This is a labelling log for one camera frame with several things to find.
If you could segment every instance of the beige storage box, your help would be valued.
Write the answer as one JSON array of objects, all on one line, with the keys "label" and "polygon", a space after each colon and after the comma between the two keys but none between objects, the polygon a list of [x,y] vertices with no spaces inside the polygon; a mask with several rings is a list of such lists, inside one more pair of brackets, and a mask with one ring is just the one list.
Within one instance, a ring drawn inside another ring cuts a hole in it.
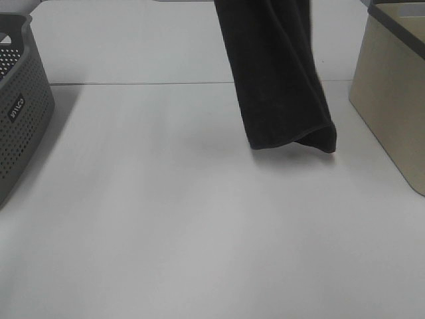
[{"label": "beige storage box", "polygon": [[350,101],[407,182],[425,195],[422,1],[372,1]]}]

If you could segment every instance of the fabric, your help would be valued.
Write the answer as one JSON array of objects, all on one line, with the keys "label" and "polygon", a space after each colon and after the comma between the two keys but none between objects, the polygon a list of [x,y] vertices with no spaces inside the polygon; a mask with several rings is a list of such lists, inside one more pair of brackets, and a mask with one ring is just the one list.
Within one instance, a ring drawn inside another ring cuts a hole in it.
[{"label": "fabric", "polygon": [[332,153],[336,129],[311,51],[309,0],[214,0],[251,148]]}]

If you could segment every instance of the gray plastic basket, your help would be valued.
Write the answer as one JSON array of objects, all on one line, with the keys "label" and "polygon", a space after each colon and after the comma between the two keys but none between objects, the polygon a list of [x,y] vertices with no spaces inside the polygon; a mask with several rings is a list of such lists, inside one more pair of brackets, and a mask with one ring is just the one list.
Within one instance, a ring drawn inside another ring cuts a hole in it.
[{"label": "gray plastic basket", "polygon": [[34,36],[31,17],[0,13],[0,204],[36,150],[54,100]]}]

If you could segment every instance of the black towel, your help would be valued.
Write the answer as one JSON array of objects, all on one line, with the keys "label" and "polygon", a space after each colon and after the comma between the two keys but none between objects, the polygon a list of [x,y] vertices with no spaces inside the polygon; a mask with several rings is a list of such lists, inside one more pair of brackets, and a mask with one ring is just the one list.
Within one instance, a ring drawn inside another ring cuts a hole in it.
[{"label": "black towel", "polygon": [[214,0],[251,148],[335,151],[311,51],[309,0]]}]

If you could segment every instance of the white table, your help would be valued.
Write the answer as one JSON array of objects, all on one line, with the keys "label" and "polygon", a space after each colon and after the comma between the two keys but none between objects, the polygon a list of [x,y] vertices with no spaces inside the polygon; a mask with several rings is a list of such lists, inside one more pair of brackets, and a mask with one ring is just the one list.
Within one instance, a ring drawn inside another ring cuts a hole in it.
[{"label": "white table", "polygon": [[[233,81],[212,2],[45,1],[33,17],[52,83]],[[322,80],[353,78],[366,19],[358,0],[313,1]]]},{"label": "white table", "polygon": [[425,200],[349,85],[333,156],[251,152],[232,84],[55,86],[0,212],[0,318],[420,318]]}]

